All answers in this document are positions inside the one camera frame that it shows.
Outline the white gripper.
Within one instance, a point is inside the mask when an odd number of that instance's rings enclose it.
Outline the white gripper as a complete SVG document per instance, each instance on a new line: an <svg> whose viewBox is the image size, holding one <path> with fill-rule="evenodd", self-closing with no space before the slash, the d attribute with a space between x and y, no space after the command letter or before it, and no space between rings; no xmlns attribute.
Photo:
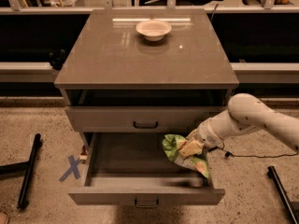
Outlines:
<svg viewBox="0 0 299 224"><path fill-rule="evenodd" d="M178 152L183 157L201 154L204 146L206 148L213 148L223 143L223 141L214 132L211 125L211 119L203 121L198 128L190 132L186 138L191 139L194 137L197 140L187 140L180 144Z"/></svg>

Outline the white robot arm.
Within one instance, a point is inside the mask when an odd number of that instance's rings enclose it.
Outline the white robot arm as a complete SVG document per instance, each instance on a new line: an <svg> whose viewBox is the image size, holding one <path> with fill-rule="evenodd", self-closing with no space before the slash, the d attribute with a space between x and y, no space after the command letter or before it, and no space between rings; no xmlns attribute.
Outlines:
<svg viewBox="0 0 299 224"><path fill-rule="evenodd" d="M256 97L240 93L233 96L220 114L206 119L180 143L184 158L213 148L226 138L263 129L287 147L299 150L299 119L279 113Z"/></svg>

